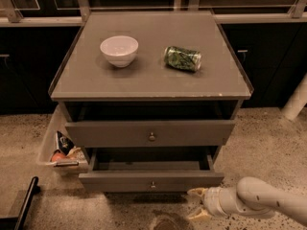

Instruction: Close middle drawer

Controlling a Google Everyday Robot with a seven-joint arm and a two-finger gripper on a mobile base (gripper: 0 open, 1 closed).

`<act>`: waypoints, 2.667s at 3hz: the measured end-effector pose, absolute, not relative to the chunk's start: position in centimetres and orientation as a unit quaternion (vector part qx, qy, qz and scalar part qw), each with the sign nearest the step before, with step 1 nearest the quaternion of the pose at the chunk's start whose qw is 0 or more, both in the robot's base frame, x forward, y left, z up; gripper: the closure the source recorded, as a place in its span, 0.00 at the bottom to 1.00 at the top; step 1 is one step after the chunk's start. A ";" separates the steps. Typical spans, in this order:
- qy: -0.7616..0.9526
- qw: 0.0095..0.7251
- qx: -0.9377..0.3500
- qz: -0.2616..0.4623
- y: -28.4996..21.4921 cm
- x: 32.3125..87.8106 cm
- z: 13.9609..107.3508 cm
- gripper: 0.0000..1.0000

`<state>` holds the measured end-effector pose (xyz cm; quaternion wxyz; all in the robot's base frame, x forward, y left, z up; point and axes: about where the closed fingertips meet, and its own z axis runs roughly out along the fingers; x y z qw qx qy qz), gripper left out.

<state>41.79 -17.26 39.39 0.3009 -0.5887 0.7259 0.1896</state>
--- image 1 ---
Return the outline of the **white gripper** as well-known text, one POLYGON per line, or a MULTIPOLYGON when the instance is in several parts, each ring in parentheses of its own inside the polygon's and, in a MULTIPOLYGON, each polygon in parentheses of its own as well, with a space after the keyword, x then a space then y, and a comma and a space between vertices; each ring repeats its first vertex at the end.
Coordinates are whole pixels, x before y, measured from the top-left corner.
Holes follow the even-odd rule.
POLYGON ((187 216, 192 221, 210 220, 213 217, 226 217, 227 213, 223 209, 226 189, 221 187, 194 188, 187 191, 189 196, 197 196, 203 200, 204 208, 198 208, 187 216))

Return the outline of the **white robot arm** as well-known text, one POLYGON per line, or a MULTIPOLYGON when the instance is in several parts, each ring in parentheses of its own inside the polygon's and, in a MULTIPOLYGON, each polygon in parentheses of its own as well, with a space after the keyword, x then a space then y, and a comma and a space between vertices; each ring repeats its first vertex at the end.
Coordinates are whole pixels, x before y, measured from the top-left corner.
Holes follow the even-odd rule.
POLYGON ((225 172, 217 187, 188 192, 200 206, 192 221, 232 216, 271 219, 277 213, 307 225, 307 82, 282 108, 246 108, 218 158, 225 172))

